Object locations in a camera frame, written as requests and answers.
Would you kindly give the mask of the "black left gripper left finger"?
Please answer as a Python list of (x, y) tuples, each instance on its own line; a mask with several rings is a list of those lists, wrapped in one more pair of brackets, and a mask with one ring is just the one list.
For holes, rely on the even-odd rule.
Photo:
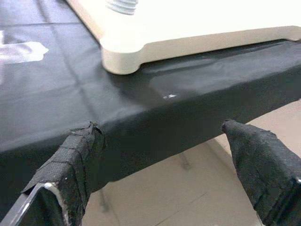
[(80, 226), (91, 193), (101, 188), (105, 136), (95, 122), (73, 129), (41, 165), (7, 213), (8, 226)]

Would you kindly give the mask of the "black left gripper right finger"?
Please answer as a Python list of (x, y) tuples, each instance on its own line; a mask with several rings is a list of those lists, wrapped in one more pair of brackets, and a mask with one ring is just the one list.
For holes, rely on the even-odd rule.
[(265, 226), (301, 224), (301, 159), (267, 130), (226, 120), (237, 176)]

